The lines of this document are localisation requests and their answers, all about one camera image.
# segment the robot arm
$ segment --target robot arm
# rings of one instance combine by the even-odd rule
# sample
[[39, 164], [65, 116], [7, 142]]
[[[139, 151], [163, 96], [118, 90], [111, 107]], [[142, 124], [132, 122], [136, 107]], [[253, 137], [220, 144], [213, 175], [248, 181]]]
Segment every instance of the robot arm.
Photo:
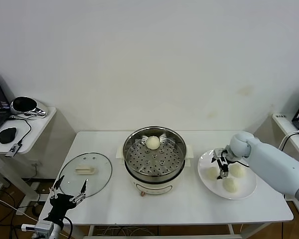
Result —
[[222, 152], [224, 150], [224, 157], [219, 157], [220, 149], [215, 150], [214, 156], [218, 161], [225, 158], [228, 163], [232, 163], [243, 157], [249, 167], [272, 188], [299, 200], [298, 161], [272, 145], [260, 142], [247, 132], [234, 135], [230, 145]]

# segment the white plate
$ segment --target white plate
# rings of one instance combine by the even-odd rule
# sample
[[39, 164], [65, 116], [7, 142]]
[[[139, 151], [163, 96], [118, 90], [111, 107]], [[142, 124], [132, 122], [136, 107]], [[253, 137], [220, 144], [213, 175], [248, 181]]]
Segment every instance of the white plate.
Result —
[[219, 169], [216, 161], [214, 161], [213, 163], [211, 162], [212, 157], [213, 150], [210, 150], [204, 153], [198, 161], [199, 177], [210, 191], [212, 191], [220, 197], [233, 200], [244, 199], [253, 194], [257, 187], [257, 179], [255, 173], [247, 167], [245, 167], [246, 174], [242, 178], [235, 178], [233, 175], [230, 174], [229, 170], [228, 177], [234, 178], [238, 184], [238, 191], [236, 193], [227, 192], [223, 187], [222, 179], [217, 179], [215, 181], [210, 180], [206, 174], [208, 168], [216, 167], [217, 169]]

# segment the computer mouse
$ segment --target computer mouse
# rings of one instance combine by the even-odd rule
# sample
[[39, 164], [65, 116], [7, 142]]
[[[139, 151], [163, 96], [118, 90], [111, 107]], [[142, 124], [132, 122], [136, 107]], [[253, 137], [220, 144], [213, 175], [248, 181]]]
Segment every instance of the computer mouse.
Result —
[[16, 128], [6, 128], [0, 132], [0, 143], [10, 143], [14, 140]]

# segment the wooden floor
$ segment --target wooden floor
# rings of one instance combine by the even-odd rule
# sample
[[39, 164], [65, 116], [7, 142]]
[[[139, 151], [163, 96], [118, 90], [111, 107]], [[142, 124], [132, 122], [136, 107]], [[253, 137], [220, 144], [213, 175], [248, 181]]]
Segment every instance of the wooden floor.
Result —
[[[38, 192], [47, 193], [48, 187], [51, 186], [51, 183], [41, 183]], [[9, 193], [15, 200], [16, 204], [19, 204], [24, 196], [24, 194], [19, 191], [16, 187], [11, 185], [9, 188], [5, 189], [7, 193]], [[5, 193], [0, 194], [0, 199], [8, 202], [13, 205], [12, 199]], [[294, 220], [291, 222], [284, 223], [284, 239], [299, 239], [299, 214], [296, 211], [294, 205], [289, 203], [289, 206], [294, 213]], [[39, 213], [42, 209], [42, 206], [37, 207], [37, 212]], [[26, 213], [37, 219], [32, 212], [31, 208], [28, 208]], [[2, 222], [0, 222], [0, 239], [9, 239], [10, 232], [10, 223], [12, 220], [13, 225], [21, 225], [21, 224], [34, 224], [35, 222], [26, 216], [16, 216], [14, 212], [11, 212], [10, 208], [6, 208], [0, 204], [0, 219], [4, 216], [7, 216]], [[87, 235], [89, 227], [80, 227], [81, 230]], [[105, 226], [97, 226], [94, 230], [94, 235], [100, 235], [105, 232], [107, 227]], [[161, 236], [180, 236], [180, 235], [219, 235], [219, 234], [228, 234], [227, 226], [219, 225], [219, 226], [146, 226], [149, 231], [151, 231], [155, 235]], [[241, 228], [241, 225], [234, 225], [235, 233], [238, 233]], [[128, 228], [124, 229], [124, 231], [120, 229], [108, 230], [106, 235], [120, 235], [123, 236], [124, 233], [132, 232], [136, 228]], [[282, 238], [282, 223], [271, 224], [262, 231], [250, 237], [250, 239], [281, 239]], [[17, 236], [12, 234], [13, 239], [30, 239], [32, 233], [30, 232], [21, 232], [20, 230], [16, 230]], [[134, 236], [148, 236], [149, 233], [146, 231], [138, 230], [133, 233]]]

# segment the white table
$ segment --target white table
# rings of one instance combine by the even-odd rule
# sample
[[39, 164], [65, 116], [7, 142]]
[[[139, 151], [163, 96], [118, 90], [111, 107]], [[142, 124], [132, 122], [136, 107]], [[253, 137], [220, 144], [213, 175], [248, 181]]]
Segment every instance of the white table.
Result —
[[[276, 113], [272, 115], [274, 122], [279, 126], [284, 134], [288, 134], [298, 129], [293, 125], [292, 119], [294, 114], [284, 114], [284, 113]], [[293, 135], [289, 138], [289, 141], [295, 147], [295, 149], [299, 152], [299, 134]], [[293, 202], [295, 207], [299, 212], [299, 201], [290, 195], [286, 195], [286, 201]]]
[[[69, 210], [74, 225], [257, 225], [242, 231], [241, 235], [222, 235], [221, 238], [247, 238], [269, 223], [292, 220], [283, 196], [257, 177], [253, 195], [244, 200], [227, 200], [210, 192], [200, 181], [197, 172], [199, 157], [207, 150], [224, 147], [238, 131], [180, 131], [186, 144], [191, 145], [194, 160], [185, 167], [179, 184], [160, 196], [140, 196], [132, 185], [124, 166], [116, 159], [117, 148], [131, 132], [79, 132], [64, 160], [86, 152], [107, 156], [113, 166], [108, 185], [96, 195], [86, 198], [75, 209]], [[44, 219], [51, 210], [46, 202], [40, 215]]]
[[[45, 127], [48, 125], [52, 117], [54, 116], [56, 112], [55, 107], [48, 107], [49, 113], [46, 117], [43, 119], [37, 119], [37, 120], [27, 120], [28, 123], [31, 125], [32, 130], [31, 132], [22, 140], [22, 147], [19, 149], [18, 153], [24, 154], [31, 150], [37, 139], [40, 137], [41, 133], [45, 129]], [[1, 144], [0, 143], [0, 154], [6, 154], [13, 144], [17, 143], [29, 130], [29, 126], [24, 122], [23, 120], [9, 120], [6, 121], [0, 128], [0, 132], [3, 129], [10, 128], [10, 127], [16, 127], [17, 133], [15, 136], [15, 139], [11, 143], [7, 144]], [[36, 193], [35, 189], [38, 187], [39, 183], [33, 183], [31, 186], [27, 185], [21, 177], [18, 175], [17, 172], [7, 163], [5, 163], [0, 158], [0, 174], [3, 175], [5, 178], [7, 178], [13, 185], [15, 185], [18, 189], [20, 189], [24, 194], [25, 197], [20, 204], [20, 207], [25, 207], [29, 204], [31, 201], [37, 201], [40, 199], [40, 201], [46, 201], [47, 195], [42, 195], [39, 198], [39, 194]]]

